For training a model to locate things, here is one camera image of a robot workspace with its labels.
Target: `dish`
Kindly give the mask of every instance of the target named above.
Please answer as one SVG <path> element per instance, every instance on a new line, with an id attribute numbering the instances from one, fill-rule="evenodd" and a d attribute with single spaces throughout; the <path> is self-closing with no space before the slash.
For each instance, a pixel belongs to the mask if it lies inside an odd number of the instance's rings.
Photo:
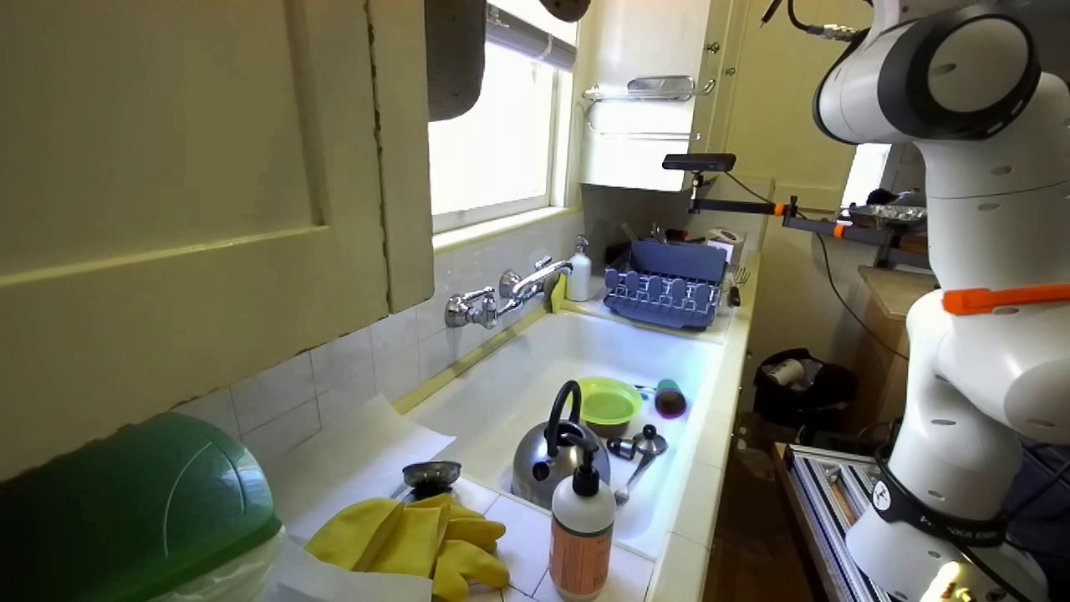
<path id="1" fill-rule="evenodd" d="M 636 384 L 617 378 L 577 378 L 577 390 L 577 417 L 603 439 L 623 439 L 631 417 L 642 413 Z"/>

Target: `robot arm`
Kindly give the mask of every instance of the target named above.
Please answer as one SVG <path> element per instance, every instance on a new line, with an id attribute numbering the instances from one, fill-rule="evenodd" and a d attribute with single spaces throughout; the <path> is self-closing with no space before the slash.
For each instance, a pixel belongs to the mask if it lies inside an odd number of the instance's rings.
<path id="1" fill-rule="evenodd" d="M 904 599 L 947 574 L 975 599 L 1048 599 L 1001 517 L 1021 439 L 1070 442 L 1070 95 L 1001 6 L 877 0 L 817 104 L 830 137 L 907 141 L 926 162 L 943 292 L 908 310 L 904 428 L 846 535 L 854 563 Z"/>

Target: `white cabinet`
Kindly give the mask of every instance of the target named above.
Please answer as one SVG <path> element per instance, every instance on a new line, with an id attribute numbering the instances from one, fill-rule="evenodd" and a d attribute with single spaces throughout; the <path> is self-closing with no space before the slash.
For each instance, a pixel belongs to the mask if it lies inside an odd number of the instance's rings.
<path id="1" fill-rule="evenodd" d="M 0 6 L 0 479 L 431 295 L 411 30 L 419 0 Z"/>
<path id="2" fill-rule="evenodd" d="M 695 107 L 712 95 L 704 52 L 716 0 L 597 0 L 585 89 L 585 185 L 683 192 L 667 153 L 695 152 Z"/>

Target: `dish soap bottle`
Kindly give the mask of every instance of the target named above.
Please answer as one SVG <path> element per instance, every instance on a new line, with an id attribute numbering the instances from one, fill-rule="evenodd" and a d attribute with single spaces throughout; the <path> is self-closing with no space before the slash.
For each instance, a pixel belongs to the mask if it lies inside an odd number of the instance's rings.
<path id="1" fill-rule="evenodd" d="M 588 240 L 577 240 L 577 251 L 570 256 L 570 302 L 582 304 L 592 297 L 592 256 L 585 255 Z"/>
<path id="2" fill-rule="evenodd" d="M 582 449 L 582 464 L 553 496 L 548 574 L 561 599 L 596 599 L 607 578 L 615 498 Z"/>

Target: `kitchen sink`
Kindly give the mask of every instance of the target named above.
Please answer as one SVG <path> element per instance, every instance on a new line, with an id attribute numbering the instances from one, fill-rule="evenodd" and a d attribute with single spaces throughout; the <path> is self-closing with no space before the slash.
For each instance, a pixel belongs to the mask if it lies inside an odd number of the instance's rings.
<path id="1" fill-rule="evenodd" d="M 615 544 L 659 559 L 670 544 L 683 491 L 692 475 L 700 425 L 716 400 L 721 343 L 709 336 L 642 328 L 611 313 L 548 313 L 488 358 L 457 371 L 440 390 L 411 413 L 411 417 L 455 442 L 440 459 L 465 464 L 465 479 L 498 491 L 510 491 L 510 455 L 528 428 L 548 417 L 557 389 L 570 378 L 617 378 L 646 394 L 642 414 L 630 425 L 655 425 L 670 442 L 646 475 L 631 486 L 631 498 L 617 504 Z M 663 417 L 653 389 L 671 378 L 689 399 L 689 413 Z M 639 460 L 611 455 L 611 487 L 625 486 Z"/>

